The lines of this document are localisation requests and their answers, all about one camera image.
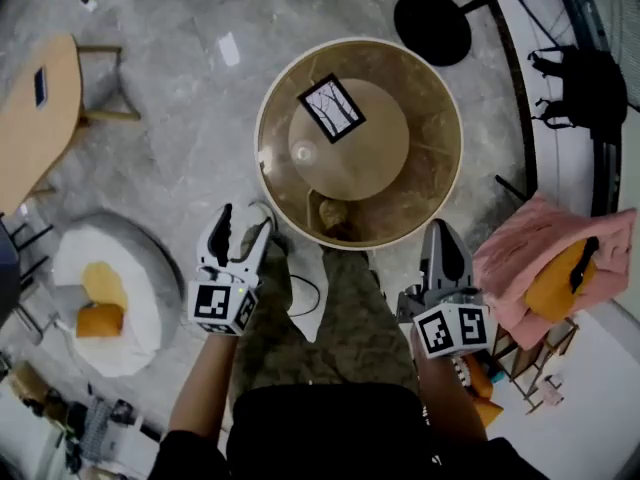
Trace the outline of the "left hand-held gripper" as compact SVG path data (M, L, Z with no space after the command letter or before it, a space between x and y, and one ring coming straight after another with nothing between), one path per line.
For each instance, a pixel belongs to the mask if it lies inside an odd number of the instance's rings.
M229 260L233 206L225 203L197 243L197 275L188 283L187 317L208 333L242 336L257 304L258 270L274 230L265 219L249 229L240 256Z

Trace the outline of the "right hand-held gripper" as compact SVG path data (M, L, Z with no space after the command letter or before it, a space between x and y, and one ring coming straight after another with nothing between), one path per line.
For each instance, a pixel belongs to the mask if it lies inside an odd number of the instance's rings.
M422 273L423 286L413 285L399 294L397 320L417 329L426 357L456 357L488 349L494 320L475 286L471 253L447 222L442 232L440 219L425 229Z

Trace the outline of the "person's left forearm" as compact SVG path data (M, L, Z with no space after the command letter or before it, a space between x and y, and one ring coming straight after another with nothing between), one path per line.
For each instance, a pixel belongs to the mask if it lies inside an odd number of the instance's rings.
M208 335L174 404L170 432L218 439L237 343L237 336Z

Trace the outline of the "pink cloth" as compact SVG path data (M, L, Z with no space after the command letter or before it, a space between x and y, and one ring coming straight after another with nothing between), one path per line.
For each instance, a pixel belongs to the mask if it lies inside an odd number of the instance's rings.
M570 315L625 291L636 218L634 208L600 217L580 216L535 192L473 256L476 285L492 316L519 345L532 348L561 321L552 323L532 312L525 303L525 292L558 254L590 237L599 239L593 256L596 273Z

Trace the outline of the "white egg-shaped lounge chair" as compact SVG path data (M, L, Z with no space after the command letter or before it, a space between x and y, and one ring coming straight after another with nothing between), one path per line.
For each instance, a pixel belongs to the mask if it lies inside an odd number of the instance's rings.
M77 338L76 317L72 343L102 376L132 376L171 344L182 310L179 283L162 248L148 234L125 217L106 212L74 222L62 235L53 259L53 283L81 287L86 293L83 271L100 261L118 273L127 293L121 335Z

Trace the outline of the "brown lump ornament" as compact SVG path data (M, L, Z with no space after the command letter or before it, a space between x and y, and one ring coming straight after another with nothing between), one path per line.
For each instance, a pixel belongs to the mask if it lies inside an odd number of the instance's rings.
M327 231L348 222L348 207L344 201L325 199L320 203L318 213Z

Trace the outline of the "person's camouflage trousers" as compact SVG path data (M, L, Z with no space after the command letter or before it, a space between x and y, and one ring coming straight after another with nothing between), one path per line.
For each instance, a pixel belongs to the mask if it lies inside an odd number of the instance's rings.
M231 398L281 385L382 383L417 392L405 335L362 253L326 249L325 311L314 341L288 315L292 287L287 255L270 241L260 269L259 302L235 353Z

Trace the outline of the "wooden rack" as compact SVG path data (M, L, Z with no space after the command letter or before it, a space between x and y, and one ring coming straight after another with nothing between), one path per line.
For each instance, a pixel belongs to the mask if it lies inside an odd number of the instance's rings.
M491 356L530 406L527 415L543 406L554 407L564 401L561 393L563 368L579 330L573 319L565 318L532 348L524 349L503 327L497 327Z

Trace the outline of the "small orange cushion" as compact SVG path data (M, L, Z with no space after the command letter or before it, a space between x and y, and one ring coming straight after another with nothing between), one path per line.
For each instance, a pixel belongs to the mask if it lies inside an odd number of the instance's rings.
M482 369L472 369L470 375L474 407L484 428L488 428L504 412L504 408L491 400L493 384Z

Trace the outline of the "yellow round cushion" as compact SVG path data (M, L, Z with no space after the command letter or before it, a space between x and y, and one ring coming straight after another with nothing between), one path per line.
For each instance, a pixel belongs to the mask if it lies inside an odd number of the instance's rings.
M83 287L89 299L96 304L118 306L128 310L128 297L118 273L106 262L88 264L82 276Z

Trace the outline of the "black framed tree picture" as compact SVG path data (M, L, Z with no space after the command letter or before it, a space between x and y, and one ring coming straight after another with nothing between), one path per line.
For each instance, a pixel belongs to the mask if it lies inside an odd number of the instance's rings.
M299 94L297 100L331 144L366 122L363 112L334 73Z

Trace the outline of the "black backpack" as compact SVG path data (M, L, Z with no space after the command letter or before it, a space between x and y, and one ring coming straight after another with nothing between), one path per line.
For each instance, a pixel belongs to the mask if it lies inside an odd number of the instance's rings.
M595 135L595 142L621 144L627 88L610 53L569 45L537 49L527 59L543 77L562 81L562 97L539 99L536 104L545 108L540 115L533 115L533 120L544 122L552 130L586 128Z

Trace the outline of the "long wooden low table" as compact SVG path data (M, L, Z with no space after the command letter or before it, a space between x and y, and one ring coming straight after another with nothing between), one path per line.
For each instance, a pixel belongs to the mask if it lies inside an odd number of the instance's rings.
M125 111L84 105L80 56L113 54L118 45L80 45L71 34L48 40L31 55L0 108L0 212L12 214L38 193L37 186L70 149L80 129L93 121L137 122L141 115L125 101ZM45 67L47 102L35 107L34 73Z

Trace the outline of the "black chair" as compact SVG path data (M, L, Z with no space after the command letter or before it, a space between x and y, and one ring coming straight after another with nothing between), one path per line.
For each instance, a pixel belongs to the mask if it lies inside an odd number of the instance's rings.
M48 225L19 243L20 233L27 230L29 224L23 222L14 231L9 231L3 218L4 214L0 212L0 329L21 307L23 294L34 284L36 274L42 270L49 256L43 255L26 269L23 269L23 259L31 258L29 249L54 229L53 225Z

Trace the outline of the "black standing fan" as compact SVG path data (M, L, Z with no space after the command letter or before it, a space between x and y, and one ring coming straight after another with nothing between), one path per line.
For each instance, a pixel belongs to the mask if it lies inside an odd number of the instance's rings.
M453 0L398 0L394 24L403 44L427 63L448 67L471 50L467 15L498 0L472 0L459 6Z

